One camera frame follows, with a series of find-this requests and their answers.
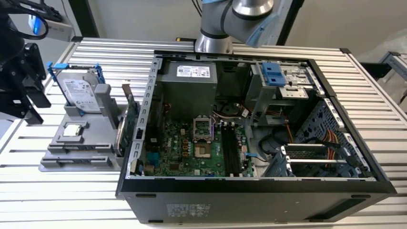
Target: black cable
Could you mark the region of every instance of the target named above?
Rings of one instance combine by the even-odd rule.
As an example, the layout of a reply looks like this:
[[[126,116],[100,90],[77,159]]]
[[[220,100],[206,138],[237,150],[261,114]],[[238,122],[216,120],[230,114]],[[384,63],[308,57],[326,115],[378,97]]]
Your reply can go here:
[[[193,4],[194,9],[196,9],[196,11],[197,11],[198,16],[202,17],[202,14],[201,14],[200,11],[198,11],[198,8],[197,8],[197,6],[196,6],[194,1],[193,1],[193,0],[190,0],[190,1],[192,1],[192,4]]]
[[[9,8],[9,9],[1,10],[0,13],[5,13],[5,14],[29,14],[29,15],[35,16],[39,19],[39,21],[42,22],[42,24],[43,24],[45,32],[41,35],[38,35],[38,36],[33,36],[33,35],[29,35],[26,33],[22,33],[19,31],[17,31],[17,30],[10,29],[9,27],[6,29],[0,27],[0,31],[2,31],[5,33],[9,33],[14,37],[19,37],[19,38],[29,39],[29,40],[41,40],[41,39],[43,39],[46,37],[47,31],[49,31],[49,27],[47,27],[47,23],[46,23],[45,19],[33,10],[29,10],[29,9],[23,8],[22,6],[15,5],[9,0],[7,0],[7,2],[13,5],[13,7]]]
[[[196,5],[197,5],[197,8],[198,8],[198,11],[202,13],[201,6],[200,6],[200,4],[198,4],[197,0],[194,0],[194,1],[196,1]]]
[[[340,148],[340,144],[333,143],[333,142],[325,142],[325,141],[320,140],[317,137],[308,138],[301,143],[305,144],[305,143],[308,143],[310,141],[314,141],[316,144],[322,144],[324,146],[332,147],[334,149]]]
[[[260,139],[260,141],[257,142],[257,148],[258,148],[258,150],[260,150],[261,153],[268,154],[268,155],[274,155],[274,154],[277,153],[276,151],[273,151],[273,152],[272,152],[272,151],[266,151],[266,150],[264,150],[264,148],[262,148],[262,142],[266,141],[269,138],[270,138],[278,145],[281,145],[281,146],[285,145],[285,144],[288,144],[286,141],[284,141],[282,139],[280,139],[280,138],[276,137],[276,133],[280,132],[280,131],[284,131],[284,130],[286,130],[286,129],[285,129],[285,126],[277,126],[277,127],[274,127],[274,128],[272,129],[270,133],[266,134],[266,135]]]
[[[66,13],[66,9],[65,9],[64,0],[61,0],[61,3],[62,3],[62,8],[64,8],[64,12],[65,12],[66,19],[68,19],[68,21],[69,21],[69,24],[72,25],[72,29],[73,29],[73,36],[76,36],[76,32],[74,32],[74,28],[73,28],[73,24],[72,24],[70,19],[69,19],[69,17],[68,17],[68,13]]]
[[[262,161],[262,162],[268,162],[266,160],[264,160],[264,159],[261,159],[260,157],[257,157],[257,156],[248,156],[248,157],[250,157],[250,158],[256,158],[256,159],[258,159],[260,161]]]
[[[228,105],[228,102],[225,102],[222,105],[221,105],[221,107],[220,107],[220,112],[222,111],[222,109],[225,108],[225,106]]]

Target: aluminum table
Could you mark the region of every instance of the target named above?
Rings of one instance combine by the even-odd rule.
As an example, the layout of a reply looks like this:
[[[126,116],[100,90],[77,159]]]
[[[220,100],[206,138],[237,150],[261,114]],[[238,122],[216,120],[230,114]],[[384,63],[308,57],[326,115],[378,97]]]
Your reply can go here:
[[[58,62],[100,63],[110,95],[125,103],[121,83],[141,101],[153,50],[193,51],[190,42],[136,42],[85,38],[69,44]],[[234,44],[236,54],[314,59],[397,196],[336,223],[141,225],[114,198],[118,172],[51,172],[37,169],[64,115],[64,97],[50,80],[50,108],[37,109],[42,125],[14,121],[0,141],[0,228],[407,228],[407,116],[350,54],[340,49]]]

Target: cable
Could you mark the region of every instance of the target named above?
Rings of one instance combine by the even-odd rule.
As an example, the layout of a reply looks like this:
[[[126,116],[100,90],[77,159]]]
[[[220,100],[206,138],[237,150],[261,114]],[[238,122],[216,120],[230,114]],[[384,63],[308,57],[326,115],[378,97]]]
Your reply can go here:
[[[224,116],[224,115],[221,115],[221,114],[217,114],[216,111],[212,111],[212,112],[213,112],[213,114],[217,115],[217,117],[220,117],[220,118],[222,118],[222,119],[233,119],[233,118],[238,118],[238,117],[240,117],[238,115],[237,115],[237,116]]]
[[[220,112],[222,112],[222,109],[225,108],[226,105],[228,105],[226,102],[221,105],[220,110],[218,110]]]
[[[329,136],[328,142],[332,142],[333,136],[332,136],[332,134],[330,134],[330,130],[326,130],[326,132],[328,132],[328,136]],[[332,159],[332,150],[328,148],[328,151],[329,151],[329,153],[328,153],[328,159],[330,160],[330,159]]]
[[[330,133],[332,133],[332,135],[333,135],[333,137],[334,137],[334,143],[338,144],[338,139],[337,139],[336,134],[333,133],[333,131],[330,131]],[[333,150],[333,153],[332,153],[332,160],[334,160],[334,150]]]
[[[242,103],[238,103],[238,104],[250,113],[253,112],[253,110],[248,109]],[[266,111],[265,114],[274,115],[274,116],[282,116],[281,112],[277,112],[277,111]]]
[[[62,3],[62,8],[64,8],[64,12],[65,12],[65,16],[66,16],[68,22],[69,22],[69,24],[72,25],[73,36],[76,36],[74,27],[73,27],[73,24],[72,24],[70,19],[69,19],[69,17],[68,17],[68,13],[66,13],[66,9],[65,9],[64,0],[61,0],[61,3]]]
[[[197,0],[194,0],[194,1],[196,1],[196,5],[197,5],[197,8],[198,8],[198,11],[202,13],[201,6],[200,6],[200,4],[198,4]]]
[[[333,142],[326,142],[324,140],[320,140],[317,137],[308,138],[304,141],[301,141],[301,143],[305,144],[305,143],[308,143],[310,141],[314,141],[316,144],[322,144],[324,146],[330,147],[333,149],[338,149],[340,148],[340,144],[336,144]]]
[[[164,107],[166,107],[166,110],[164,111],[164,114],[166,114],[168,111],[170,110],[170,104],[162,104],[162,105],[164,105]]]
[[[266,160],[264,160],[262,158],[260,158],[257,156],[246,156],[246,157],[256,158],[256,159],[258,159],[258,161],[262,161],[262,162],[268,162]]]
[[[286,127],[286,132],[288,132],[288,141],[289,141],[289,143],[292,143],[293,139],[292,139],[289,125],[288,125],[288,118],[285,118],[285,127]]]
[[[274,136],[274,134],[280,131],[285,130],[285,127],[284,126],[277,126],[272,129],[270,133],[266,134],[261,139],[260,141],[257,142],[257,148],[260,150],[261,153],[264,154],[268,154],[268,155],[274,155],[277,152],[276,151],[266,151],[262,149],[262,142],[266,140],[266,139],[272,139],[280,146],[285,145],[288,142],[281,140],[280,138],[277,138]]]
[[[326,141],[326,138],[328,138],[328,132],[325,132],[325,136],[322,138],[322,141]],[[326,149],[326,159],[329,159],[329,148]]]
[[[216,119],[212,115],[210,115],[210,120],[213,121],[212,125],[214,125],[216,124]]]
[[[202,14],[201,14],[200,11],[198,11],[198,8],[197,8],[197,6],[196,6],[194,1],[193,1],[193,0],[190,0],[190,1],[192,1],[192,4],[193,4],[194,9],[196,9],[196,11],[197,11],[198,16],[202,17]]]
[[[41,39],[43,39],[46,37],[47,31],[49,31],[49,26],[47,26],[47,23],[46,23],[45,19],[33,10],[29,10],[29,9],[23,8],[22,6],[14,4],[13,2],[10,2],[10,0],[6,0],[6,1],[13,7],[1,11],[1,13],[5,13],[5,14],[29,14],[29,15],[35,16],[43,24],[45,32],[38,36],[33,36],[33,35],[29,35],[26,33],[22,33],[19,31],[17,31],[17,30],[13,30],[10,28],[3,29],[3,28],[0,27],[0,31],[6,32],[6,33],[11,34],[13,36],[27,39],[27,40],[41,40]]]

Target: white label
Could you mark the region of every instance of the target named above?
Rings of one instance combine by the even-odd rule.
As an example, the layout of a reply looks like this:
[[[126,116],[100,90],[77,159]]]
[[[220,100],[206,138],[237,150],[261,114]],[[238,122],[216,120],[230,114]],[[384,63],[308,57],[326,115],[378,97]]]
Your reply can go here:
[[[246,117],[246,115],[248,115],[248,110],[246,110],[246,109],[244,109],[244,111],[241,112],[241,116],[245,118],[245,117]]]
[[[209,204],[166,204],[169,217],[206,217]]]
[[[176,76],[210,78],[209,67],[180,65],[176,69]]]
[[[100,109],[89,83],[85,80],[65,79],[64,84],[76,107],[84,112],[98,112]]]

